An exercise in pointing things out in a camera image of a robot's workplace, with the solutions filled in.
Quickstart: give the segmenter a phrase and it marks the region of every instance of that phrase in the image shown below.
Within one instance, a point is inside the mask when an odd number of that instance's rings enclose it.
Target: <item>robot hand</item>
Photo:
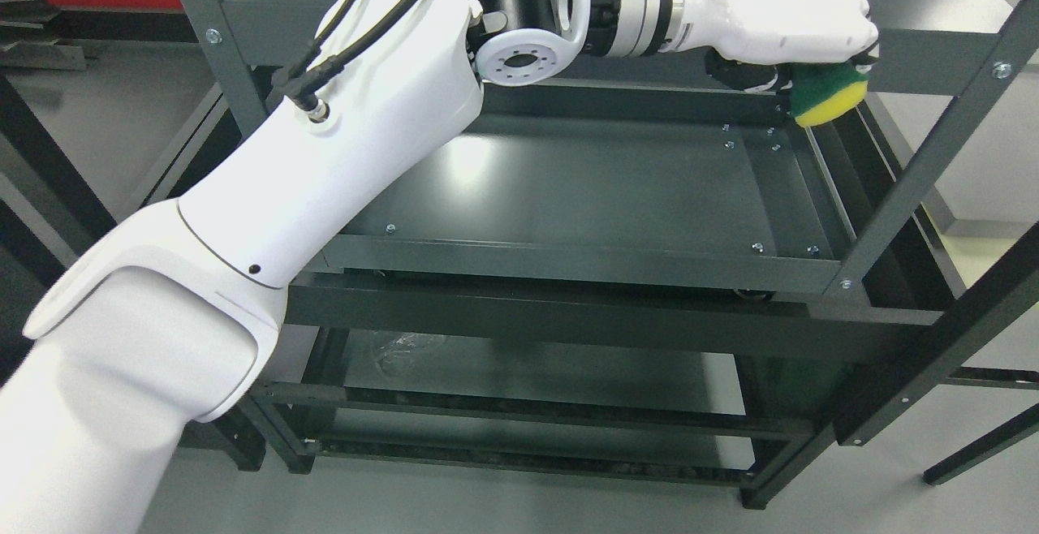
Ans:
[[[878,37],[867,0],[682,2],[681,23],[672,24],[661,52],[710,46],[745,63],[840,63]]]

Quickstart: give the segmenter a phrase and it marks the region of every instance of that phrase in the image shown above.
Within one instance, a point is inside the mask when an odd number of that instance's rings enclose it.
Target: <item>dark gray shelving unit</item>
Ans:
[[[285,63],[332,1],[183,0],[245,134],[266,116],[254,65]],[[735,486],[764,507],[834,439],[869,442],[1039,298],[1035,229],[961,297],[920,209],[1039,47],[1039,0],[871,4],[883,42],[873,89],[955,97],[905,167],[865,106],[805,132],[776,99],[718,90],[701,53],[582,59],[548,85],[488,89],[485,116],[327,246],[344,274],[293,284],[288,322],[734,354],[755,463],[627,476]],[[777,294],[751,302],[732,289]],[[358,404],[335,392],[349,377],[329,349],[315,350],[301,388],[257,386],[243,404],[293,471],[356,455],[619,476],[593,459],[325,434],[329,417],[301,405],[477,418],[528,405],[445,394],[421,410],[388,395]],[[550,418],[567,406],[543,404]],[[602,427],[621,413],[582,412]],[[795,428],[777,442],[762,419]]]

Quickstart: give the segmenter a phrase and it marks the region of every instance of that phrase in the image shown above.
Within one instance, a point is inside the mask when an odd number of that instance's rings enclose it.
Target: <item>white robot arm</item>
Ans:
[[[101,239],[30,316],[36,345],[0,391],[0,530],[135,531],[184,425],[220,416],[266,364],[291,279],[476,118],[484,80],[525,85],[579,53],[700,45],[843,61],[876,39],[860,0],[810,5],[823,23],[753,17],[755,1],[417,0],[316,80],[401,0],[337,2],[312,75],[287,80],[291,98],[183,197]],[[602,21],[603,5],[619,17]]]

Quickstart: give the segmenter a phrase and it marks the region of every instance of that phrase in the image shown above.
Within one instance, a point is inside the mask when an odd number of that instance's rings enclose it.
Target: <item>screw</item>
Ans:
[[[997,61],[992,65],[992,76],[997,80],[1006,80],[1010,78],[1011,73],[1014,72],[1014,65],[1007,63],[1006,61]]]

